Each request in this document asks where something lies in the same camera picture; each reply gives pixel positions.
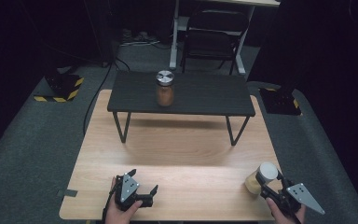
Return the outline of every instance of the light wood tabletop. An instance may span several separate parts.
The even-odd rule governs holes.
[[[61,218],[101,219],[112,177],[137,169],[138,193],[156,185],[158,193],[133,220],[272,220],[265,200],[244,185],[263,161],[279,168],[254,96],[256,115],[233,147],[224,116],[136,113],[123,144],[106,109],[110,94],[101,91],[92,112],[68,185],[77,195],[64,197]],[[124,123],[126,113],[119,118]],[[235,133],[245,118],[230,119]],[[269,186],[281,188],[277,180]]]

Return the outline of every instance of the chair seat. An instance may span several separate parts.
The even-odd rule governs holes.
[[[223,32],[206,33],[193,30],[188,33],[187,41],[187,55],[190,57],[230,59],[233,55],[230,36]]]

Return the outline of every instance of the spice bottle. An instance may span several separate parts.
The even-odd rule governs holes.
[[[257,170],[246,177],[245,186],[253,194],[261,193],[261,186],[256,179],[257,174],[268,184],[278,176],[278,169],[271,162],[263,162]]]
[[[158,72],[156,96],[157,102],[161,106],[169,106],[173,103],[173,73],[170,71]]]

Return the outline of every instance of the silver jar lid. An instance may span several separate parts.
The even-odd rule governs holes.
[[[159,71],[156,76],[157,82],[161,86],[171,86],[173,83],[173,78],[173,73],[165,70]]]

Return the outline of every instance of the person's left hand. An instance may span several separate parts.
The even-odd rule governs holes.
[[[113,177],[112,187],[116,184],[116,179]],[[112,195],[112,200],[109,202],[109,208],[106,213],[106,224],[129,224],[132,216],[141,207],[142,201],[135,202],[127,211],[121,211],[115,203],[116,193]]]

